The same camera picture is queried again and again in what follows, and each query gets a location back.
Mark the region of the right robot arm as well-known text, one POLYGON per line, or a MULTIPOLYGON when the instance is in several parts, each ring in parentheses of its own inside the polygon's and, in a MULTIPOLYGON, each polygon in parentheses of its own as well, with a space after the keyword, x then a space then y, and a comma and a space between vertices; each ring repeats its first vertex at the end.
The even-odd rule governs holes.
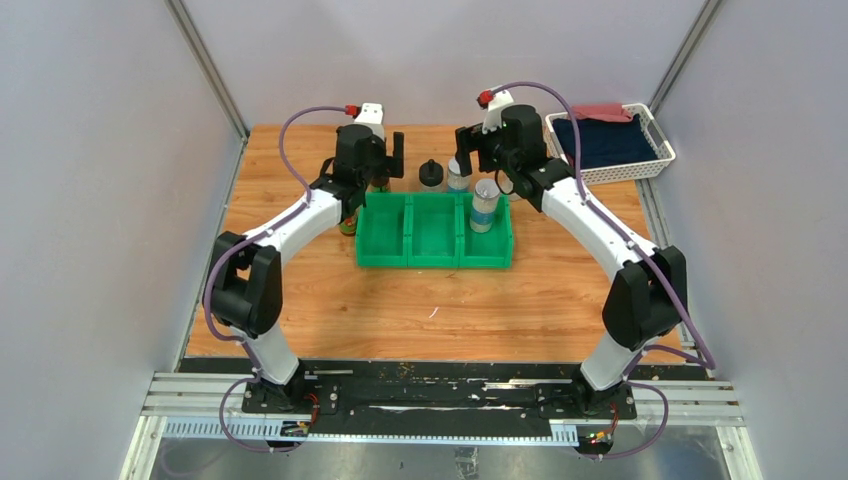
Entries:
POLYGON ((609 278, 601 313, 605 333, 572 375, 568 391, 577 413, 598 416, 645 348, 682 322, 685 256, 636 234, 590 194, 575 162, 549 155, 534 107, 503 107, 481 123, 458 128, 455 140, 462 174, 470 174, 476 153, 480 171, 504 174, 520 198, 565 228, 609 278))

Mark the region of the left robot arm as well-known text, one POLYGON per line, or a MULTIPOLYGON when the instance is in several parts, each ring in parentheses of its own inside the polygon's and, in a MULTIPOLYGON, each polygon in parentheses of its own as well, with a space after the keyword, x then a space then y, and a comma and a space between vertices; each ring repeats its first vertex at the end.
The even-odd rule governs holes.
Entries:
POLYGON ((366 203, 375 179, 401 178, 405 136, 390 142, 369 126, 336 131, 336 147, 298 203, 246 234, 226 231, 216 239, 202 303, 207 324, 230 330, 252 362, 253 382, 283 413, 306 400, 305 368, 278 324, 285 264, 317 236, 351 217, 366 203))

